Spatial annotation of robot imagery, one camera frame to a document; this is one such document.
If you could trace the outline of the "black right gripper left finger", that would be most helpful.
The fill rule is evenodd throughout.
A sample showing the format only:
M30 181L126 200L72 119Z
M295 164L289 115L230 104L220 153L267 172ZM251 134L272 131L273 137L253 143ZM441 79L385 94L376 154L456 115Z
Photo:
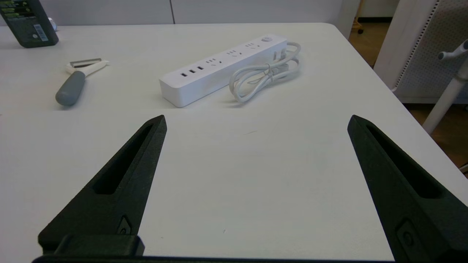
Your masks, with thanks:
M142 256L138 236L167 132L144 123L38 235L43 255Z

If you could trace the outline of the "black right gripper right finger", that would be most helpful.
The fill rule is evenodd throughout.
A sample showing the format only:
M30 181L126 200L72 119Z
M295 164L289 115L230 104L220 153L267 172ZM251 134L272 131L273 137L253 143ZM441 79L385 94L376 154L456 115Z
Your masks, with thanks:
M347 126L393 258L405 263L466 263L468 208L374 123Z

